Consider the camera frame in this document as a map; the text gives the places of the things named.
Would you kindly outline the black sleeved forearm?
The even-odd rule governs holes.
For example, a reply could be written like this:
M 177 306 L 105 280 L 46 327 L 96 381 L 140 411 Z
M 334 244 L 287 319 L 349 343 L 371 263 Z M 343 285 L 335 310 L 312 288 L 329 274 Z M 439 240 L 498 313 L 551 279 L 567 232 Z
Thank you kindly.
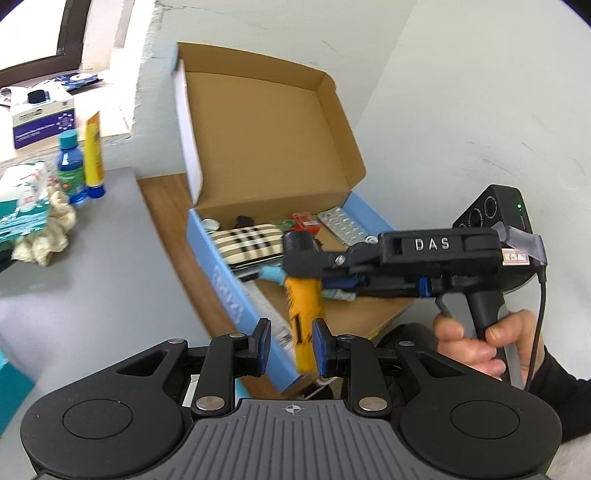
M 568 373 L 544 348 L 544 360 L 535 373 L 530 392 L 558 415 L 562 443 L 588 435 L 591 431 L 591 383 Z

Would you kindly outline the person's right hand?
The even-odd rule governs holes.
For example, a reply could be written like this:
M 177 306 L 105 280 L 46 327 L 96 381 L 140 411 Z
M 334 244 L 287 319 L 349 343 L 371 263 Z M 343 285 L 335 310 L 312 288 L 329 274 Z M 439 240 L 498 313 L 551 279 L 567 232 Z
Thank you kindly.
M 491 326 L 486 331 L 484 340 L 469 338 L 459 321 L 442 314 L 435 318 L 433 332 L 438 339 L 440 354 L 497 379 L 506 370 L 505 363 L 496 357 L 497 352 L 506 345 L 514 344 L 517 347 L 522 377 L 526 381 L 536 326 L 536 315 L 523 309 Z

